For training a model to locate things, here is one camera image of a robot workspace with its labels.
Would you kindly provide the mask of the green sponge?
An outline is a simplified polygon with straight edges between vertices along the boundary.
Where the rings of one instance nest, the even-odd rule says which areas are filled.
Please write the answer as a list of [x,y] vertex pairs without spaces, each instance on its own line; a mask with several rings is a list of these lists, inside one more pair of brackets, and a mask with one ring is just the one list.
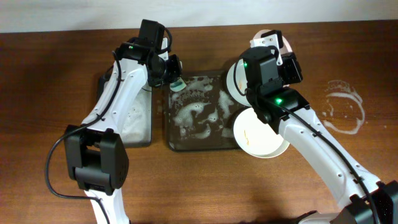
[[182,91],[186,86],[187,84],[185,81],[179,77],[177,81],[170,84],[170,89],[174,92],[179,92]]

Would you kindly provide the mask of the pink-white plate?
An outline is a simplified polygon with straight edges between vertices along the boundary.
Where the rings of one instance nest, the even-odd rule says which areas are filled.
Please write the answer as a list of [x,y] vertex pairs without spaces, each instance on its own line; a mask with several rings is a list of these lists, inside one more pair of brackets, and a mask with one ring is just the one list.
[[[263,29],[260,30],[255,34],[255,36],[250,40],[250,47],[260,47],[260,46],[270,46],[271,44],[276,44],[277,41],[274,40],[274,37],[277,37],[276,35],[271,34],[269,37],[268,35],[265,35],[266,33],[271,32],[269,29]],[[289,42],[287,39],[282,36],[282,41],[283,45],[279,44],[279,52],[281,55],[287,54],[287,53],[292,53],[292,47],[290,46]]]

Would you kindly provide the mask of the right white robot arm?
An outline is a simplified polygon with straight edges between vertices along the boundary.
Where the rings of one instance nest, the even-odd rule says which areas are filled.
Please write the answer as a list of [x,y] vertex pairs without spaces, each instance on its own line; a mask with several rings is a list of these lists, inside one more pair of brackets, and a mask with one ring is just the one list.
[[397,224],[397,181],[382,183],[325,129],[310,103],[290,84],[303,80],[293,53],[255,47],[242,54],[246,98],[260,121],[298,150],[329,188],[341,211],[311,211],[294,223]]

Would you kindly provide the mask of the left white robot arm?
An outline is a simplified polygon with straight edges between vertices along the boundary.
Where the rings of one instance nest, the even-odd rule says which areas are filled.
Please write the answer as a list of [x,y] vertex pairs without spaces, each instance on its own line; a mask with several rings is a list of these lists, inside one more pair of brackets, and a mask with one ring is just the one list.
[[171,40],[124,42],[114,52],[114,67],[99,100],[80,126],[65,131],[70,178],[91,201],[97,223],[129,223],[122,186],[129,159],[121,138],[124,123],[144,87],[179,81],[180,60],[170,55]]

